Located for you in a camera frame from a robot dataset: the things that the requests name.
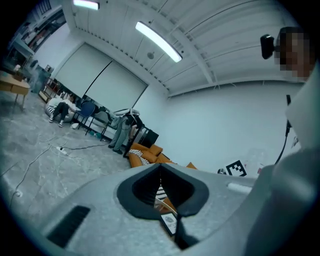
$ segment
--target ceiling light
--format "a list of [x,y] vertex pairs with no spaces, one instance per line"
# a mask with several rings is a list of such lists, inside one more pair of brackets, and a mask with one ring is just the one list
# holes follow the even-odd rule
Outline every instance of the ceiling light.
[[85,0],[73,0],[73,4],[75,6],[86,7],[93,10],[99,9],[99,4],[97,2],[91,2],[91,1],[85,1]]
[[151,39],[154,43],[156,43],[175,62],[179,62],[182,60],[180,54],[169,43],[167,43],[167,41],[165,41],[158,33],[153,31],[147,25],[143,24],[141,21],[139,21],[135,25],[135,29],[140,31],[147,38]]

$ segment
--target concrete floor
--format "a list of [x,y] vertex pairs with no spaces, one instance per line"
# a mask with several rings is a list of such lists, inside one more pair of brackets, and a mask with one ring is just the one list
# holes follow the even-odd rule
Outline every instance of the concrete floor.
[[83,128],[74,130],[69,123],[62,128],[57,122],[49,123],[45,103],[34,93],[26,97],[23,112],[18,106],[13,108],[14,100],[14,94],[0,92],[0,187],[12,211],[33,226],[37,227],[63,198],[83,184],[130,168],[129,161],[108,145],[66,149],[70,157],[58,152],[55,147],[64,143],[66,147],[82,148],[109,142],[100,142],[89,133],[85,136]]

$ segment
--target white wall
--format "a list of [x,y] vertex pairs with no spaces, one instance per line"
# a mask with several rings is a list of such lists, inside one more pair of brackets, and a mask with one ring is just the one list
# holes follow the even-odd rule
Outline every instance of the white wall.
[[159,135],[164,121],[167,99],[167,89],[158,84],[150,84],[133,107],[140,112],[144,125]]
[[38,49],[34,58],[41,67],[50,65],[54,68],[52,77],[55,77],[63,64],[84,43],[78,32],[71,32],[68,24],[61,26]]
[[[250,82],[170,98],[156,144],[179,165],[192,162],[209,172],[246,157],[253,148],[266,151],[263,164],[274,164],[285,140],[286,95],[293,97],[300,88],[282,82]],[[291,151],[294,136],[291,129],[284,156]]]

